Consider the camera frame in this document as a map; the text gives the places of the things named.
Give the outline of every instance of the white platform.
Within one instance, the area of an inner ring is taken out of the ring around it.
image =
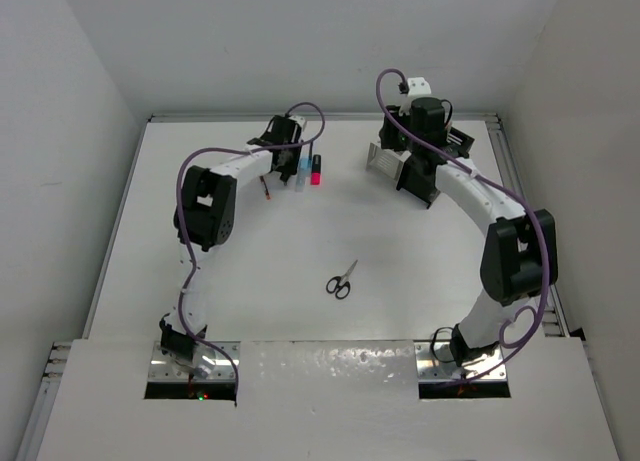
[[[318,123],[311,122],[307,133]],[[476,138],[478,167],[499,179],[483,122],[456,126]],[[175,177],[204,146],[242,147],[265,122],[149,124],[109,262],[90,339],[158,336],[182,283],[172,226]],[[450,326],[481,289],[484,240],[442,196],[426,210],[390,180],[364,170],[380,121],[334,121],[316,146],[323,184],[303,193],[267,178],[238,193],[237,219],[211,275],[209,329],[228,340],[413,339]],[[200,166],[224,155],[203,156]],[[328,279],[359,259],[348,300]]]
[[[575,339],[535,337],[508,366],[510,399],[418,399],[412,345],[391,340],[462,319],[480,289],[483,240],[449,199],[427,211],[364,171],[379,121],[328,125],[316,148],[322,186],[295,193],[293,180],[283,189],[270,178],[271,201],[259,184],[239,193],[208,330],[242,341],[238,408],[144,400],[157,323],[181,281],[177,168],[197,148],[241,146],[264,125],[148,125],[91,334],[74,343],[40,461],[617,459]],[[484,123],[456,126],[497,179]],[[355,258],[352,293],[339,302],[324,285]]]

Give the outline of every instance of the black bracket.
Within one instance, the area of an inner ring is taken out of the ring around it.
[[[498,342],[496,341],[489,346],[483,346],[481,348],[470,348],[467,345],[467,342],[464,340],[464,337],[460,332],[460,327],[457,324],[453,327],[453,331],[451,332],[449,350],[451,351],[451,356],[453,356],[453,360],[456,362],[457,366],[462,366],[463,363],[466,363],[473,359],[477,359],[483,354],[490,354],[497,347]]]
[[[544,209],[536,211],[535,215],[549,251],[551,285],[558,279],[555,220]],[[509,306],[525,296],[540,294],[542,257],[538,239],[527,216],[500,218],[489,225],[480,279],[487,294],[503,306]]]
[[[441,100],[418,98],[413,101],[411,111],[405,116],[400,116],[399,106],[387,106],[387,109],[395,121],[418,138],[453,157],[469,157],[474,138],[454,127],[447,132],[445,109]],[[379,136],[382,149],[411,152],[411,156],[404,163],[396,189],[409,191],[422,199],[429,208],[440,194],[436,188],[436,169],[447,161],[427,148],[411,142],[386,117]]]
[[[270,146],[297,144],[300,142],[302,127],[289,116],[274,116],[262,136],[247,144]],[[298,162],[302,148],[280,149],[273,151],[271,170],[280,173],[280,180],[287,184],[291,176],[298,173]]]
[[[172,353],[180,359],[191,362],[196,342],[190,336],[175,331],[170,324],[167,324],[165,318],[168,315],[168,313],[165,314],[160,320],[160,331],[162,332],[160,345],[163,352]],[[204,331],[198,336],[204,338]]]
[[[182,183],[182,207],[189,240],[203,251],[224,243],[233,229],[237,180],[192,166]],[[211,205],[200,199],[211,198]],[[178,224],[178,210],[173,215],[178,238],[184,243]]]

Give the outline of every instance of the metal plate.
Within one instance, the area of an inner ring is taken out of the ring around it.
[[[483,355],[473,361],[465,363],[462,367],[454,362],[440,362],[430,349],[431,341],[416,341],[416,368],[418,370],[418,383],[439,384],[446,381],[460,379],[462,376],[471,377],[496,366],[502,361],[502,351],[497,348],[490,355]],[[449,341],[436,341],[433,346],[437,358],[448,361],[452,359],[449,351]],[[504,366],[500,366],[482,378],[472,381],[471,384],[492,382],[507,382],[507,372]]]
[[[239,342],[213,342],[220,349],[229,354],[233,363],[238,366],[240,364],[240,343]],[[221,383],[227,384],[233,382],[235,374],[229,360],[217,354],[213,350],[206,349],[202,351],[207,361],[214,367],[206,378],[194,377],[193,384],[198,383]],[[189,381],[189,374],[192,367],[182,364],[176,360],[171,354],[163,354],[160,343],[156,342],[153,346],[153,355],[149,364],[149,373],[147,376],[148,383],[176,383]]]

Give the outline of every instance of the purple cable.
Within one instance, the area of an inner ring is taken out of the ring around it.
[[[196,271],[198,270],[198,261],[196,259],[196,253],[193,250],[193,245],[191,244],[191,240],[189,239],[189,232],[187,231],[187,223],[186,223],[186,221],[184,219],[184,208],[183,208],[183,204],[182,204],[182,181],[184,179],[184,173],[187,170],[187,167],[189,166],[189,163],[191,163],[191,161],[193,161],[195,158],[197,158],[198,156],[200,156],[201,154],[204,154],[204,153],[227,153],[227,154],[237,154],[237,155],[241,155],[241,156],[248,156],[251,153],[259,153],[259,152],[262,152],[262,151],[273,151],[273,150],[284,150],[284,149],[300,148],[302,146],[306,146],[307,144],[313,143],[324,132],[324,127],[325,127],[325,124],[326,124],[324,113],[314,103],[310,103],[310,102],[306,102],[305,101],[303,103],[298,103],[298,104],[292,106],[287,111],[287,114],[289,114],[291,111],[296,109],[298,106],[311,106],[312,108],[314,108],[315,110],[318,111],[318,114],[320,114],[320,119],[321,119],[321,122],[322,122],[322,124],[320,125],[320,130],[313,137],[311,137],[308,141],[301,141],[301,142],[296,143],[296,144],[281,144],[281,145],[269,146],[269,147],[257,147],[256,149],[251,150],[251,152],[249,152],[249,151],[239,151],[237,149],[228,149],[228,148],[202,148],[202,149],[199,149],[197,151],[194,151],[189,156],[187,156],[187,159],[185,159],[182,162],[182,165],[180,165],[180,169],[178,170],[178,180],[176,182],[176,203],[177,203],[177,206],[178,206],[178,209],[177,209],[178,227],[180,229],[180,234],[182,235],[182,239],[184,240],[184,244],[187,247],[187,252],[189,253],[189,259],[191,261],[191,271],[189,271],[189,274],[187,275],[187,278],[184,280],[184,283],[182,284],[182,288],[180,289],[180,295],[178,296],[178,317],[180,318],[180,324],[182,324],[182,327],[185,330],[185,332],[187,333],[187,336],[189,336],[195,342],[203,344],[203,345],[213,349],[216,353],[221,354],[227,361],[229,361],[231,363],[231,367],[233,368],[233,372],[234,372],[235,378],[236,378],[235,388],[234,388],[234,394],[236,395],[236,406],[238,405],[237,395],[238,395],[238,385],[239,385],[239,382],[240,382],[240,379],[238,377],[238,367],[233,362],[231,357],[227,353],[225,353],[222,349],[217,347],[212,342],[198,337],[196,335],[196,333],[194,333],[191,330],[191,328],[189,327],[189,325],[188,325],[188,323],[187,323],[187,321],[186,321],[186,319],[184,317],[184,312],[183,312],[184,295],[185,295],[185,292],[186,292],[187,288],[189,287],[189,284],[191,283],[191,280],[193,279],[193,276],[196,274]]]
[[[391,124],[393,124],[402,134],[407,136],[412,142],[417,143],[417,144],[427,148],[430,151],[433,151],[434,153],[438,154],[442,158],[444,158],[447,161],[451,162],[452,164],[456,165],[464,173],[471,174],[471,169],[469,167],[467,167],[465,164],[463,164],[462,162],[460,162],[458,159],[454,158],[450,154],[445,153],[441,149],[438,149],[435,146],[430,145],[426,141],[423,141],[422,139],[418,138],[417,136],[412,134],[409,130],[405,129],[404,126],[402,126],[399,122],[397,122],[393,118],[393,116],[391,116],[391,113],[389,113],[389,110],[387,109],[387,107],[384,104],[384,101],[382,100],[382,93],[381,93],[381,90],[380,90],[380,85],[382,83],[382,79],[387,74],[391,74],[391,73],[397,74],[398,76],[400,76],[400,78],[402,79],[402,81],[404,83],[407,82],[407,78],[405,77],[404,73],[402,71],[400,71],[399,69],[395,69],[395,68],[385,69],[384,71],[382,71],[378,75],[378,79],[376,80],[376,98],[378,99],[378,105],[380,106],[380,109],[384,113],[385,117],[389,120],[389,122]],[[486,186],[490,186],[490,187],[492,187],[492,188],[494,188],[494,189],[506,194],[511,199],[513,199],[518,204],[520,204],[524,208],[524,211],[527,214],[527,217],[531,221],[531,225],[533,226],[533,230],[536,233],[536,238],[538,239],[538,245],[540,247],[540,257],[541,257],[541,262],[542,262],[542,288],[540,290],[540,304],[538,306],[538,311],[537,312],[533,308],[528,307],[529,309],[531,309],[532,311],[535,312],[533,324],[531,325],[529,330],[524,334],[524,336],[522,336],[522,338],[520,338],[519,340],[515,341],[514,343],[507,343],[504,340],[504,331],[505,331],[506,327],[509,324],[511,324],[511,322],[508,321],[508,322],[505,323],[504,326],[502,326],[502,328],[500,329],[500,344],[502,346],[504,346],[505,348],[508,348],[508,349],[514,348],[514,351],[509,353],[509,355],[506,356],[500,363],[496,364],[491,369],[488,369],[488,370],[486,370],[486,371],[484,371],[482,373],[476,374],[476,375],[474,375],[474,376],[472,376],[470,378],[466,378],[464,380],[459,380],[459,381],[452,381],[450,383],[445,383],[445,384],[442,385],[442,387],[450,387],[450,386],[462,385],[462,384],[466,384],[469,381],[473,381],[475,379],[482,378],[483,376],[485,376],[485,375],[489,374],[490,372],[492,372],[494,369],[496,369],[496,368],[502,366],[503,364],[505,364],[508,360],[513,358],[517,353],[519,353],[520,350],[522,350],[522,348],[529,342],[529,340],[533,337],[533,335],[535,334],[537,329],[542,324],[542,318],[544,316],[544,309],[545,309],[545,307],[547,305],[547,297],[549,296],[549,281],[550,281],[550,275],[551,275],[550,268],[549,268],[549,251],[547,249],[547,243],[545,242],[545,239],[544,239],[544,234],[542,232],[542,227],[540,226],[540,223],[538,222],[538,219],[536,218],[533,209],[531,208],[531,206],[529,206],[529,204],[526,202],[526,200],[522,196],[520,196],[519,194],[511,191],[510,189],[507,189],[507,188],[505,188],[503,186],[500,186],[499,184],[491,181],[490,179],[488,179],[488,178],[486,178],[486,177],[484,177],[482,175],[477,175],[475,179],[477,179],[478,181],[480,181],[481,183],[483,183]],[[517,314],[516,314],[516,319],[525,310],[526,310],[525,308],[519,310],[517,312]]]

